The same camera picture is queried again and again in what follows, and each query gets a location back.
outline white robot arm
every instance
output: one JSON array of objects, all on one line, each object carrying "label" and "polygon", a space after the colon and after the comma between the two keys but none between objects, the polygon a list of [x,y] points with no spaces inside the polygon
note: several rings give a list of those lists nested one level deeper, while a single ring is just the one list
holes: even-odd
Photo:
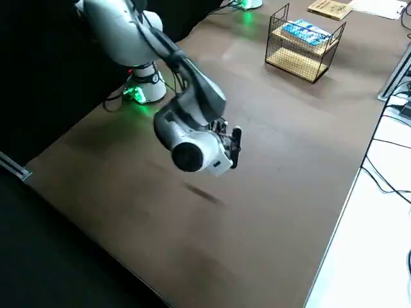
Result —
[{"label": "white robot arm", "polygon": [[141,67],[160,58],[188,85],[154,117],[156,136],[171,151],[175,165],[186,172],[206,169],[214,175],[234,169],[241,129],[226,133],[223,92],[161,31],[158,15],[137,10],[136,1],[84,0],[77,6],[113,61]]}]

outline wire mesh basket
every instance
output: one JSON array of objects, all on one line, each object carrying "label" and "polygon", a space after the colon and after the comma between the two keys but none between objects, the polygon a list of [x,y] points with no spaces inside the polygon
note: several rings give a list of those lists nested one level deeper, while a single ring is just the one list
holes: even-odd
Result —
[{"label": "wire mesh basket", "polygon": [[315,83],[329,69],[345,23],[325,35],[289,21],[289,7],[288,3],[270,18],[265,62]]}]

